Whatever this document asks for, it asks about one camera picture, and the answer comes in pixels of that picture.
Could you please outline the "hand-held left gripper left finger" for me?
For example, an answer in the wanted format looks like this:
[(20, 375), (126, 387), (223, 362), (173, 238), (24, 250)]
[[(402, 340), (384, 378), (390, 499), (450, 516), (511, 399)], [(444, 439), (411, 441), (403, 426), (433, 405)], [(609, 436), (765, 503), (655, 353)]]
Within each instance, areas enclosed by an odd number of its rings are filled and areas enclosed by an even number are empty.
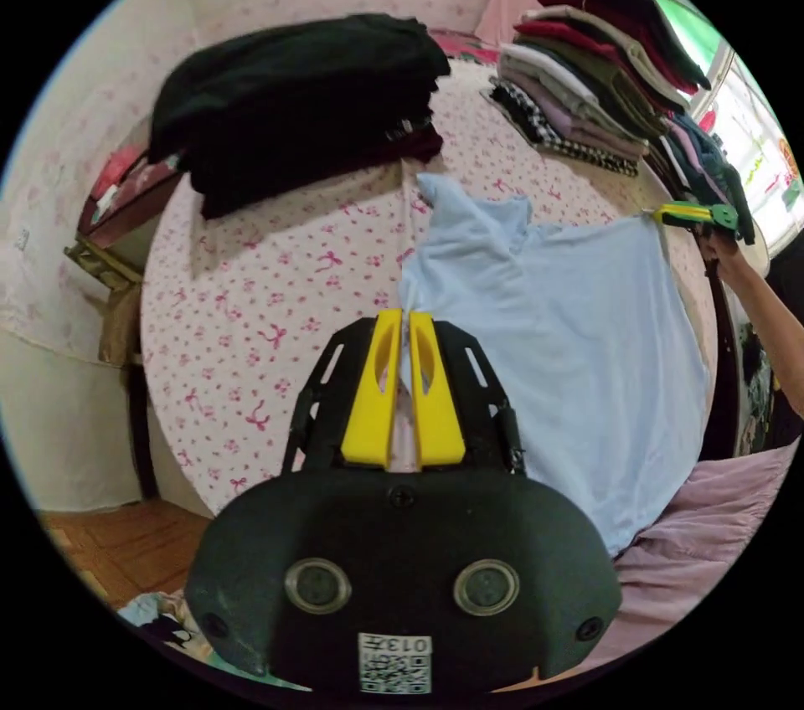
[(374, 319), (357, 382), (341, 455), (351, 466), (388, 468), (392, 459), (402, 311)]

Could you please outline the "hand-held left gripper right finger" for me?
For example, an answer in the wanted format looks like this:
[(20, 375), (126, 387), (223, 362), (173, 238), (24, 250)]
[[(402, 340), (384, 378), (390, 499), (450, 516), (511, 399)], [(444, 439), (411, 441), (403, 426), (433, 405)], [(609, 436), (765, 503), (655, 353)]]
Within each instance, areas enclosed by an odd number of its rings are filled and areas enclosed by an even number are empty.
[(411, 398), (420, 468), (458, 466), (466, 447), (430, 314), (409, 314)]

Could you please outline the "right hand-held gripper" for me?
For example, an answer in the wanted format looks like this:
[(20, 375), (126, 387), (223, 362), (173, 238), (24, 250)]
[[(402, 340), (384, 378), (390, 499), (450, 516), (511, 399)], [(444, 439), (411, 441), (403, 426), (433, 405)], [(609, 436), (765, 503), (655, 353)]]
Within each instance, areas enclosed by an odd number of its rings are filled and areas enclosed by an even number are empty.
[(667, 226), (697, 226), (704, 238), (720, 234), (734, 241), (744, 239), (740, 216), (729, 204), (665, 203), (652, 211), (652, 218)]

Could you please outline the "person's right hand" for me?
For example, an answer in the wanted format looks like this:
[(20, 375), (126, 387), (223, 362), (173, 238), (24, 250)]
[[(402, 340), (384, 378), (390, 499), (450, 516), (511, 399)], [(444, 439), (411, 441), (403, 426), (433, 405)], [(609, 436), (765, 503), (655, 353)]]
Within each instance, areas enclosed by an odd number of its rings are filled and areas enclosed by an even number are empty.
[(738, 286), (754, 274), (733, 236), (717, 229), (705, 230), (698, 233), (698, 247), (707, 266), (727, 286)]

